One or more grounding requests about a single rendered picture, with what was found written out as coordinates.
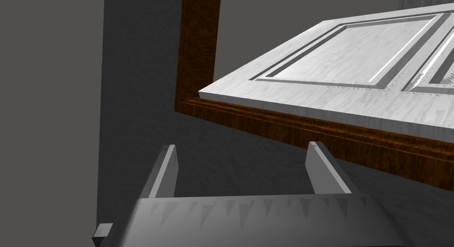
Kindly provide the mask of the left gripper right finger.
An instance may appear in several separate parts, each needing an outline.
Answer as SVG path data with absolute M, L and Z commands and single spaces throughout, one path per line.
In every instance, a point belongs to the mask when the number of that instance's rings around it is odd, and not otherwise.
M 310 141 L 305 167 L 315 194 L 360 193 L 336 158 L 320 141 Z

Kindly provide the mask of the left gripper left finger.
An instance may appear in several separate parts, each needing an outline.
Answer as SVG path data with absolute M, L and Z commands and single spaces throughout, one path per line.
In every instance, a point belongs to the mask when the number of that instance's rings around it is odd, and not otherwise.
M 173 198 L 178 171 L 176 145 L 162 146 L 140 198 Z

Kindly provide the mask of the white panelled door leaf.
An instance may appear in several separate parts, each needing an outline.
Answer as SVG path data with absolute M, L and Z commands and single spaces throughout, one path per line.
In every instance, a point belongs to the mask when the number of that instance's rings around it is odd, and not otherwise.
M 454 3 L 323 21 L 198 93 L 454 143 Z

